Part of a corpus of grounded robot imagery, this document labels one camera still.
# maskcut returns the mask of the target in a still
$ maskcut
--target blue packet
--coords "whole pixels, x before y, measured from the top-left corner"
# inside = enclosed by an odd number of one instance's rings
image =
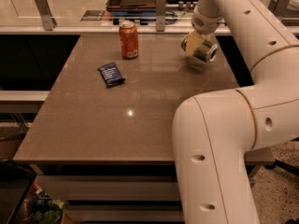
[[[116,63],[108,63],[98,68],[107,87],[120,85],[125,81]]]

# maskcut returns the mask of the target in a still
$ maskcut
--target floor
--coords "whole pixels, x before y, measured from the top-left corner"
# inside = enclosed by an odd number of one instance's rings
[[[19,132],[15,123],[0,122],[0,139]],[[299,166],[299,142],[271,147],[273,156],[290,165]],[[279,167],[261,168],[254,176],[252,188],[261,224],[284,224],[299,218],[299,177]]]

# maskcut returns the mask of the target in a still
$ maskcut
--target can lid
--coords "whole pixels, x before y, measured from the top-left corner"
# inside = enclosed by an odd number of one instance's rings
[[[135,24],[132,21],[122,21],[120,24],[121,28],[132,28]]]

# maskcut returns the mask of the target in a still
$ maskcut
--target soda can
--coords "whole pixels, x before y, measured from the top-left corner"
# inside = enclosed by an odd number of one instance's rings
[[[124,58],[132,59],[138,56],[137,28],[132,21],[120,24],[121,54]]]

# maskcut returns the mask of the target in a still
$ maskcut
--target metal bracket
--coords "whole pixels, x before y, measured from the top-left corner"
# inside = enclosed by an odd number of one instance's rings
[[[166,0],[156,0],[157,32],[163,32],[165,30],[165,12],[166,12]]]
[[[57,26],[57,22],[52,17],[47,0],[35,0],[35,1],[36,1],[36,6],[39,11],[44,29],[46,31],[52,31]]]
[[[271,1],[268,8],[275,16],[277,16],[281,20],[290,1],[291,0],[277,0],[276,3],[273,3],[273,1]]]

